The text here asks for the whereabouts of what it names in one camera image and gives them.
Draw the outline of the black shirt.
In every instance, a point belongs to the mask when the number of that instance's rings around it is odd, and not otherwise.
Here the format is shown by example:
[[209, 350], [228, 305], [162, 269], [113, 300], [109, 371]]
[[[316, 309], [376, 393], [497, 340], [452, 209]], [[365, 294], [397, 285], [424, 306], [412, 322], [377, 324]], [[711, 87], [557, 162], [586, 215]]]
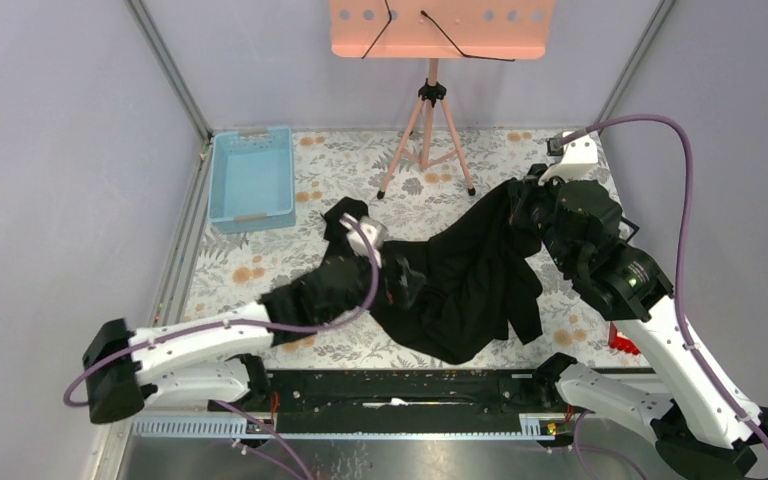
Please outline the black shirt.
[[384, 255], [404, 258], [426, 282], [408, 308], [380, 288], [370, 314], [397, 344], [449, 364], [472, 360], [510, 332], [528, 344], [542, 334], [543, 292], [527, 258], [536, 236], [510, 223], [513, 180], [481, 197], [457, 221], [425, 241], [386, 241]]

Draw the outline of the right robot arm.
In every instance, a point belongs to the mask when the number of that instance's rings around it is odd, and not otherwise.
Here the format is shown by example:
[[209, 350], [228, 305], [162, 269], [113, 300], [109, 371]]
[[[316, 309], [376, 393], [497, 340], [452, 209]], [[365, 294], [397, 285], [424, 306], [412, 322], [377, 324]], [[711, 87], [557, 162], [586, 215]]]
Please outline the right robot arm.
[[594, 180], [548, 178], [537, 164], [508, 187], [510, 224], [538, 238], [575, 292], [627, 337], [665, 386], [652, 394], [557, 353], [533, 374], [535, 402], [586, 409], [652, 444], [687, 479], [743, 479], [768, 440], [768, 407], [712, 358], [657, 262], [621, 235], [621, 205]]

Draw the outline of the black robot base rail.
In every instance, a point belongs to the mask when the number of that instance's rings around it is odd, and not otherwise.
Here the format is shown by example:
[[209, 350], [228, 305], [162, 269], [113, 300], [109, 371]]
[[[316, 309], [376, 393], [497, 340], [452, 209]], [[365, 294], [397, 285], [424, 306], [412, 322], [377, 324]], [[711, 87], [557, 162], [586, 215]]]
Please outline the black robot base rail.
[[587, 407], [529, 370], [269, 370], [231, 405], [298, 440], [566, 440]]

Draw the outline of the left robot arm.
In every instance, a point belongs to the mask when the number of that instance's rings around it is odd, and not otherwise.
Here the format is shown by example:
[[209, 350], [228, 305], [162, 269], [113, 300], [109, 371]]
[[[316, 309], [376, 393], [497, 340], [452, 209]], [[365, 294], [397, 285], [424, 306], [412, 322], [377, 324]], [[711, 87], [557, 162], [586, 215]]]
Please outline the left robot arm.
[[269, 401], [268, 381], [253, 373], [239, 376], [230, 360], [339, 328], [375, 307], [406, 310], [425, 282], [400, 255], [332, 256], [219, 315], [137, 329], [123, 318], [109, 320], [82, 356], [83, 405], [94, 425], [130, 418], [157, 403], [236, 401], [259, 410]]

